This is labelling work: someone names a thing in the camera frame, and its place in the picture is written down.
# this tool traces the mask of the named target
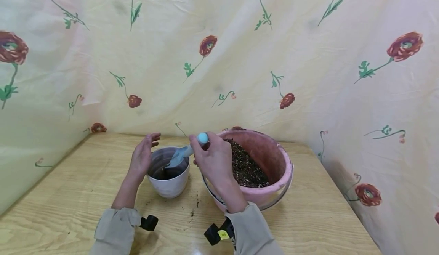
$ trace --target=table surface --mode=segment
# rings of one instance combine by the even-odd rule
[[[3,214],[0,254],[87,254],[141,139],[115,133],[85,139]],[[312,150],[281,144],[295,165],[293,182],[282,201],[263,215],[285,254],[380,255]],[[158,148],[185,145],[187,138],[163,137]],[[185,191],[175,199],[160,197],[144,180],[136,208],[159,223],[154,232],[136,229],[131,254],[233,254],[231,241],[211,246],[203,235],[224,216],[194,165]]]

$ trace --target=dark soil in pot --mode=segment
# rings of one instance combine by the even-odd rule
[[[233,177],[240,186],[247,188],[264,188],[269,186],[267,175],[250,155],[233,139],[225,139],[232,146]]]

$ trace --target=right hand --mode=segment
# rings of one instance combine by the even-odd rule
[[[218,189],[225,182],[234,180],[232,171],[232,148],[229,142],[213,132],[206,132],[209,137],[209,148],[203,150],[197,137],[189,136],[191,147],[194,150],[194,163],[201,173]]]
[[[227,211],[243,212],[248,202],[233,177],[232,147],[229,142],[225,142],[215,133],[206,132],[206,134],[209,137],[207,150],[202,149],[196,136],[189,136],[196,160],[194,163],[223,198]]]

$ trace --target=blue trowel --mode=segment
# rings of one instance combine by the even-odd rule
[[[204,146],[206,143],[209,142],[209,137],[206,133],[200,133],[197,136],[197,140],[200,143],[200,146]],[[194,150],[190,145],[185,146],[183,148],[179,148],[175,151],[174,155],[172,156],[171,161],[164,166],[164,169],[173,168],[178,166],[182,161],[183,158],[189,157],[194,153]]]

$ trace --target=pot rim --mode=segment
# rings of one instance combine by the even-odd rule
[[[291,175],[291,177],[293,176],[292,170],[294,170],[294,164],[291,162],[290,157],[288,156],[285,149],[280,145],[280,143],[278,143],[275,139],[268,136],[267,134],[264,134],[264,133],[261,133],[259,131],[255,131],[255,130],[247,130],[244,128],[225,130],[225,131],[220,132],[217,135],[219,137],[223,137],[223,135],[225,135],[226,133],[229,133],[229,132],[248,132],[250,134],[260,134],[266,139],[273,140],[276,143],[277,148],[280,150],[280,152],[282,153],[282,155],[284,157],[285,172],[277,182],[275,182],[272,185],[265,186],[263,188],[248,188],[246,186],[239,186],[241,191],[248,193],[248,192],[254,191],[254,189],[258,189],[258,194],[269,194],[269,193],[279,191],[281,188],[283,188],[286,185],[286,183],[288,182],[288,180],[290,178],[290,175]]]

